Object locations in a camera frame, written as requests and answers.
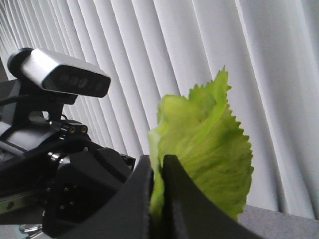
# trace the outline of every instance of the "gray table surface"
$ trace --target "gray table surface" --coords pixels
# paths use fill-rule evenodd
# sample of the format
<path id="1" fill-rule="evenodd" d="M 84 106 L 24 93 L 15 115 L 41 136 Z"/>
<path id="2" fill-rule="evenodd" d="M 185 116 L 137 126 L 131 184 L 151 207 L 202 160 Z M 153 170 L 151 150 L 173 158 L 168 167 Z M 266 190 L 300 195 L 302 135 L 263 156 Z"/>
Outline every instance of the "gray table surface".
<path id="1" fill-rule="evenodd" d="M 265 239 L 319 239 L 319 221 L 273 212 L 252 206 L 245 207 L 239 223 Z M 23 239 L 17 225 L 0 225 L 0 239 Z M 49 239 L 41 235 L 36 239 Z"/>

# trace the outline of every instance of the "silver camera housing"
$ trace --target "silver camera housing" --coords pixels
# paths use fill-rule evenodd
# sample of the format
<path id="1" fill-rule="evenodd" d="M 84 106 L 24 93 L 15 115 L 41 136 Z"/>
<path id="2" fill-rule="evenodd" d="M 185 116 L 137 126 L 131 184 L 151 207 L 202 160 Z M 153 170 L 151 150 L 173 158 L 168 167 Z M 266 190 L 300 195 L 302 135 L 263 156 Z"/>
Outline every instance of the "silver camera housing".
<path id="1" fill-rule="evenodd" d="M 99 67 L 46 49 L 34 49 L 21 63 L 21 73 L 46 91 L 104 97 L 110 77 Z"/>

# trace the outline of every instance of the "green leaf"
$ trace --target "green leaf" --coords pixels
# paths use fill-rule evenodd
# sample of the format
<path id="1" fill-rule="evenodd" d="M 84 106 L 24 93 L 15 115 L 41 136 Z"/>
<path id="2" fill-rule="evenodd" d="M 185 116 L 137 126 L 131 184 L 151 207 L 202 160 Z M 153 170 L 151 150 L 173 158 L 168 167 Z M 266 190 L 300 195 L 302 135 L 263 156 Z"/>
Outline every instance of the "green leaf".
<path id="1" fill-rule="evenodd" d="M 198 188 L 231 218 L 243 212 L 251 185 L 252 151 L 248 136 L 229 110 L 228 72 L 223 69 L 206 86 L 186 97 L 167 95 L 159 104 L 159 124 L 149 132 L 155 188 L 154 223 L 160 223 L 164 183 L 163 158 L 175 154 Z"/>

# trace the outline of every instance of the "camera lens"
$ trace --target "camera lens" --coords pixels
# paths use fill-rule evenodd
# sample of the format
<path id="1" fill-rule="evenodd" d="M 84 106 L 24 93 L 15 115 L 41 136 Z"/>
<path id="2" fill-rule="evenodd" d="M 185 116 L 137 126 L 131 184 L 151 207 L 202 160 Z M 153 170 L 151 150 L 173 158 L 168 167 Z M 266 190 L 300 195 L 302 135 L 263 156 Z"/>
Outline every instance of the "camera lens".
<path id="1" fill-rule="evenodd" d="M 78 82 L 79 82 L 79 78 L 76 77 L 76 76 L 73 76 L 73 77 L 70 79 L 69 84 L 70 84 L 70 86 L 76 86 L 76 85 L 78 84 Z"/>
<path id="2" fill-rule="evenodd" d="M 87 85 L 87 83 L 88 83 L 88 79 L 87 78 L 81 78 L 79 80 L 78 87 L 80 89 L 83 89 Z"/>
<path id="3" fill-rule="evenodd" d="M 59 83 L 64 85 L 64 84 L 68 83 L 69 79 L 70 79 L 70 77 L 68 75 L 62 75 L 59 78 Z"/>

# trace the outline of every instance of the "white blinds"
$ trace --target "white blinds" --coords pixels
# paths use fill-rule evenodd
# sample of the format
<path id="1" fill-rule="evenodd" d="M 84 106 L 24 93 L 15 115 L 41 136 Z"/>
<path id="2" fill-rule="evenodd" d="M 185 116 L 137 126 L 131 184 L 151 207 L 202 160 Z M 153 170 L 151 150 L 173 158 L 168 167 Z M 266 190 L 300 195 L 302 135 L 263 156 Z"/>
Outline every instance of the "white blinds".
<path id="1" fill-rule="evenodd" d="M 319 1 L 4 0 L 0 18 L 4 65 L 40 47 L 111 76 L 108 96 L 79 97 L 65 113 L 135 157 L 149 153 L 159 99 L 225 65 L 254 151 L 248 204 L 318 218 Z"/>

